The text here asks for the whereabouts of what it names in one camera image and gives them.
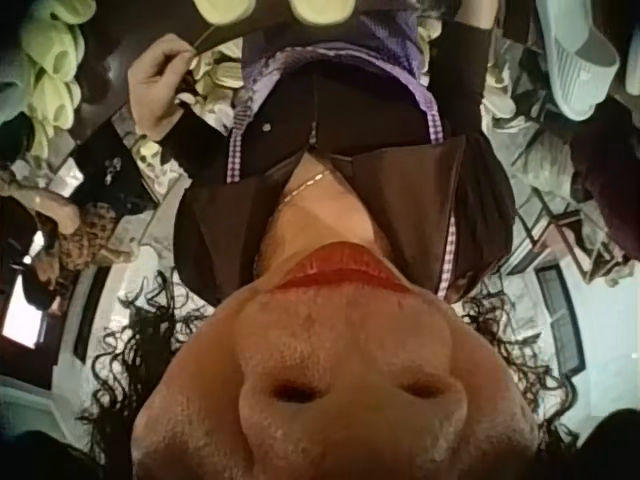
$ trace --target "slipper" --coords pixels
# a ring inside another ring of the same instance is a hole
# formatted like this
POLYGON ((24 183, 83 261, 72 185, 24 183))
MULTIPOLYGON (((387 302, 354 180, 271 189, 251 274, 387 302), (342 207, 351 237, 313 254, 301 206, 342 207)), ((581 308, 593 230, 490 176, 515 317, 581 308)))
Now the slipper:
POLYGON ((63 130, 73 126, 74 108, 69 88, 46 72, 36 85, 30 108, 38 120, 63 130))
POLYGON ((636 28, 629 49, 625 87, 629 95, 640 95, 640 27, 636 28))
POLYGON ((482 104, 496 118, 511 118, 516 114, 515 102, 502 90, 487 85, 484 89, 482 104))
POLYGON ((71 34, 73 35, 73 44, 76 47, 76 63, 80 65, 80 62, 82 62, 86 50, 84 37, 82 36, 80 27, 77 26, 71 27, 71 34))
POLYGON ((69 95, 71 96, 71 102, 73 103, 74 110, 78 108, 80 102, 82 101, 82 91, 80 90, 80 85, 78 82, 71 80, 67 82, 67 89, 69 90, 69 95))
POLYGON ((49 20, 62 20, 68 25, 87 22, 96 13, 96 0, 41 0, 34 14, 49 20))
POLYGON ((242 37, 236 38, 235 40, 216 47, 215 50, 233 60, 240 60, 242 58, 242 43, 242 37))
POLYGON ((15 118, 29 103, 31 63, 19 50, 0 58, 0 124, 15 118))
POLYGON ((571 120, 586 120, 607 97, 618 53, 593 26, 591 0, 536 3, 556 103, 571 120))
POLYGON ((202 79, 202 77, 215 66, 217 58, 218 54, 216 50, 209 50, 194 58, 191 63, 193 78, 196 80, 202 79))
POLYGON ((211 74, 212 80, 223 87, 238 89, 244 85, 242 67, 238 62, 221 63, 211 74))
POLYGON ((326 26, 346 22, 356 0, 289 0, 293 14, 307 25, 326 26))
POLYGON ((253 12, 256 0, 194 0, 200 15, 213 25, 229 25, 253 12))
POLYGON ((49 139, 46 129, 40 120, 32 118, 33 122, 33 143, 29 153, 37 158, 46 159, 49 157, 49 139))
POLYGON ((68 82, 77 71, 77 54, 69 28, 56 20, 32 18, 20 32, 22 48, 58 80, 68 82))

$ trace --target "black sleeve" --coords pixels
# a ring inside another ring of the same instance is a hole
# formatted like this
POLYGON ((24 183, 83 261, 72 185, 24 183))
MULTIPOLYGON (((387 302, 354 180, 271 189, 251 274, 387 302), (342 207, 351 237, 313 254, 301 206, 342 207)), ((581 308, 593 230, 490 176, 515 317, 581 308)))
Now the black sleeve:
POLYGON ((491 30, 451 22, 432 44, 429 90, 454 135, 481 129, 491 35, 491 30))
POLYGON ((191 179, 206 174, 210 180, 226 178, 229 140, 190 108, 159 142, 191 179))

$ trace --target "lips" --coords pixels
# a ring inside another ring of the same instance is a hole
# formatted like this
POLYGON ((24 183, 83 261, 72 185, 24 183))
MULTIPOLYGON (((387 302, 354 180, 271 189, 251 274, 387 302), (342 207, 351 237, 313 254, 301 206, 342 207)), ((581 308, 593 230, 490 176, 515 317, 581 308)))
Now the lips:
POLYGON ((397 275, 368 248, 338 242, 319 248, 296 264, 276 290, 328 287, 345 283, 409 293, 397 275))

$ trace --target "white shoe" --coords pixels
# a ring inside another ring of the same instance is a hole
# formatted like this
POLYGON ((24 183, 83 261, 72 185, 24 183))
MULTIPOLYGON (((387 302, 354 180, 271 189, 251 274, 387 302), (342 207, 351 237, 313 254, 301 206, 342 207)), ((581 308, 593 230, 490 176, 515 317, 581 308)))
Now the white shoe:
POLYGON ((307 25, 326 26, 346 22, 356 0, 289 0, 293 14, 307 25))
POLYGON ((213 25, 229 25, 253 12, 256 0, 194 0, 200 15, 213 25))

